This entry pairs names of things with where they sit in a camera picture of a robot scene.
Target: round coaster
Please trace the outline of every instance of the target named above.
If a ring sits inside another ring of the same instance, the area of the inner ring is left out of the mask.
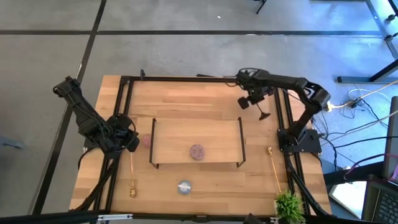
[[[189,182],[189,180],[182,180],[179,182],[178,192],[180,194],[189,194],[191,192],[191,182]]]
[[[150,147],[150,134],[143,135],[142,142],[144,143],[145,147]]]
[[[192,158],[200,160],[203,159],[203,157],[205,156],[205,150],[203,146],[195,144],[189,150],[189,154],[192,156]]]

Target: blue round object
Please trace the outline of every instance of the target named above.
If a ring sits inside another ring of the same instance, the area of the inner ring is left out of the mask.
[[[189,194],[191,192],[191,182],[188,180],[182,180],[178,183],[178,192],[180,194]]]

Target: wooden board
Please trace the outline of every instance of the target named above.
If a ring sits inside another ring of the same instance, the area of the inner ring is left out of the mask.
[[[96,110],[105,119],[113,113],[119,79],[119,76],[105,76],[103,79]],[[239,107],[236,100],[242,96],[246,94],[240,88],[230,88],[224,83],[134,82],[129,117],[137,126],[139,138],[151,133],[152,118],[232,121],[242,117],[246,162],[240,168],[233,163],[184,164],[184,169],[181,169],[181,164],[163,164],[157,170],[149,164],[149,149],[140,144],[133,154],[137,196],[129,197],[130,153],[124,151],[111,211],[275,215],[273,201],[278,190],[267,147],[274,150],[280,185],[282,190],[287,189],[284,159],[278,151],[275,98],[266,97],[259,103],[263,111],[271,113],[259,121],[260,112],[256,106],[246,110]],[[303,105],[293,98],[290,102],[294,119],[298,119],[303,113]],[[331,212],[319,160],[311,154],[301,154],[301,159],[306,186],[320,205]],[[99,149],[82,160],[70,208],[79,206],[96,185],[102,160]],[[184,179],[192,183],[190,195],[177,193],[177,184]],[[104,208],[108,188],[105,187],[103,192],[101,208]]]
[[[203,146],[201,160],[190,156],[194,144]],[[155,122],[152,162],[242,162],[239,121],[160,118]]]

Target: keyboard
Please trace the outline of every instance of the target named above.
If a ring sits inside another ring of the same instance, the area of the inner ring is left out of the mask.
[[[398,224],[398,197],[381,190],[374,221],[385,224]]]

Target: white cable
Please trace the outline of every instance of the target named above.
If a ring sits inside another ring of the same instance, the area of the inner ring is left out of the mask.
[[[383,120],[385,120],[385,119],[387,119],[387,118],[393,116],[393,115],[396,114],[396,113],[398,113],[398,110],[392,112],[390,115],[388,115],[388,116],[386,116],[386,117],[383,117],[383,118],[381,118],[381,119],[379,119],[379,120],[377,120],[377,121],[374,121],[374,122],[372,122],[372,123],[366,125],[366,126],[363,127],[363,128],[359,128],[359,129],[357,129],[357,130],[353,130],[353,132],[344,134],[344,135],[342,135],[342,136],[338,136],[337,138],[334,138],[334,139],[330,140],[330,142],[332,142],[332,141],[334,141],[334,140],[336,140],[336,139],[342,138],[342,137],[344,137],[344,136],[347,136],[347,135],[349,135],[349,134],[353,134],[353,133],[355,133],[355,132],[362,131],[362,130],[364,130],[364,129],[366,129],[366,128],[370,128],[371,126],[373,126],[373,125],[375,125],[375,124],[377,124],[377,123],[380,123],[381,121],[383,121]]]
[[[355,86],[357,89],[360,89],[360,87],[357,86],[355,83],[354,83],[354,86]]]
[[[351,96],[350,96],[349,94],[350,94],[352,91],[358,91],[358,90],[359,90],[359,91],[372,92],[371,90],[365,90],[365,89],[361,89],[361,88],[356,88],[356,89],[350,90],[350,91],[348,92],[348,98],[350,98],[350,99],[352,100],[352,98],[351,98]],[[386,100],[388,100],[388,102],[391,102],[390,98],[389,98],[387,95],[385,95],[385,94],[383,94],[383,93],[380,93],[380,92],[375,92],[375,93],[384,96],[384,97],[386,98]]]
[[[384,89],[385,87],[391,86],[392,84],[395,84],[395,83],[398,83],[398,80],[396,80],[396,81],[394,81],[394,82],[392,82],[392,83],[388,83],[387,85],[384,85],[384,86],[382,86],[381,88],[378,88],[377,90],[370,91],[369,93],[367,93],[367,94],[365,94],[365,95],[363,95],[363,96],[361,96],[361,97],[358,97],[358,99],[363,99],[363,98],[369,96],[370,94],[377,93],[378,91]],[[331,109],[333,109],[333,108],[343,108],[343,107],[345,107],[345,106],[347,106],[347,105],[349,105],[350,103],[353,103],[353,102],[354,102],[354,101],[351,100],[351,101],[349,101],[349,102],[347,102],[347,103],[345,103],[345,104],[343,104],[343,105],[339,105],[339,106],[330,104],[330,103],[328,102],[328,109],[331,110]]]

